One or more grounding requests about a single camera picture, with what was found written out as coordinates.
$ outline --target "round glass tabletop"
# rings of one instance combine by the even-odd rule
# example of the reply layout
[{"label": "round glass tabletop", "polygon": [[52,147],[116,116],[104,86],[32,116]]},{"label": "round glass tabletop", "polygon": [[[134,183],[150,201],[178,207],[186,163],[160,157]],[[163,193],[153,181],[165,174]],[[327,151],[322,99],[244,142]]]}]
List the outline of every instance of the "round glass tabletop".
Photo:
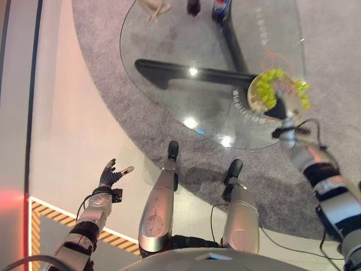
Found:
[{"label": "round glass tabletop", "polygon": [[134,84],[195,132],[224,146],[253,149],[276,142],[278,121],[250,110],[255,75],[282,68],[303,80],[302,36],[295,1],[233,0],[227,20],[212,20],[212,0],[197,16],[187,1],[166,0],[155,21],[135,1],[120,38],[121,58]]}]

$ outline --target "round rug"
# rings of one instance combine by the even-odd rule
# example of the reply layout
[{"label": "round rug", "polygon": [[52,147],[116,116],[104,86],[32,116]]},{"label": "round rug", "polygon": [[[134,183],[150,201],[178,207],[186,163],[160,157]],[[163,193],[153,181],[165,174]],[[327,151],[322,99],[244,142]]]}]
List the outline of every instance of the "round rug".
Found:
[{"label": "round rug", "polygon": [[[122,24],[132,4],[133,0],[73,0],[77,37],[89,72],[128,136],[159,166],[168,143],[177,140],[181,185],[210,204],[222,201],[224,173],[240,158],[244,162],[240,179],[256,199],[260,224],[281,233],[320,239],[323,227],[315,214],[318,203],[311,186],[279,144],[259,150],[225,148],[176,121],[132,83],[119,47]],[[313,85],[314,108],[309,115],[320,119],[323,141],[335,154],[344,176],[358,182],[360,2],[302,0],[298,7],[306,39],[308,80]]]}]

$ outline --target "yellow and black hazard stripe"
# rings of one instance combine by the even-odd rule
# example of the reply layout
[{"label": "yellow and black hazard stripe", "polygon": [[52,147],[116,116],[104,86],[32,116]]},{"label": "yellow and black hazard stripe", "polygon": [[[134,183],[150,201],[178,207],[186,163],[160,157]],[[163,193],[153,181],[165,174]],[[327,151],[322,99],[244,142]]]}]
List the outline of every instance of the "yellow and black hazard stripe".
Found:
[{"label": "yellow and black hazard stripe", "polygon": [[[31,237],[31,246],[32,246],[32,255],[40,254],[40,218],[45,216],[49,219],[52,219],[56,222],[59,222],[69,228],[74,227],[76,221],[73,217],[70,217],[64,213],[53,210],[48,206],[36,202],[34,199],[31,201],[32,214],[31,214],[31,225],[32,225],[32,237]],[[115,234],[109,233],[107,231],[102,231],[98,238],[99,241],[115,246],[120,250],[125,250],[134,255],[139,256],[138,244],[129,241],[127,239],[121,238]],[[40,269],[39,262],[33,262],[32,264],[33,271],[38,271]]]}]

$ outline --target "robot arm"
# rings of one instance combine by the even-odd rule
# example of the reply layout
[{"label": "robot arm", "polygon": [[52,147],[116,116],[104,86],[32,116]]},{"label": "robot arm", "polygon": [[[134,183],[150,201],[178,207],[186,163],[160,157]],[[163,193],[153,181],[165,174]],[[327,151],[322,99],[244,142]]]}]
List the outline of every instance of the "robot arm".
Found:
[{"label": "robot arm", "polygon": [[[123,175],[133,171],[128,167],[120,172],[113,172],[115,159],[104,168],[98,188],[89,196],[89,205],[77,223],[58,245],[52,256],[59,259],[72,270],[92,270],[91,254],[96,249],[96,242],[102,232],[107,217],[111,213],[112,203],[121,202],[122,190],[112,189],[112,185]],[[44,266],[43,270],[57,270],[52,265]]]},{"label": "robot arm", "polygon": [[317,215],[327,233],[341,243],[346,270],[361,269],[361,192],[341,175],[326,148],[306,141],[307,131],[294,122],[291,117],[283,120],[273,136],[280,138],[292,164],[310,182],[319,201]]}]

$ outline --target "yellow grapes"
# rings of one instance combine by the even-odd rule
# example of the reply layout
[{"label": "yellow grapes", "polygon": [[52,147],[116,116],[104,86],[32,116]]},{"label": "yellow grapes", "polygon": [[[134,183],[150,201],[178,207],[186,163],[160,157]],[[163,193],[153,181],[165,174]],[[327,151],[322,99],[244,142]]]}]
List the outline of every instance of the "yellow grapes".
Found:
[{"label": "yellow grapes", "polygon": [[[274,81],[282,81],[284,79],[284,72],[282,69],[271,69],[267,72],[264,72],[259,77],[256,82],[256,92],[259,99],[262,101],[263,105],[267,107],[268,110],[274,108],[277,104],[277,97],[275,89],[272,86]],[[297,81],[294,83],[294,87],[297,90],[297,94],[301,100],[301,106],[304,109],[311,108],[310,98],[306,94],[307,90],[310,88],[310,84]]]}]

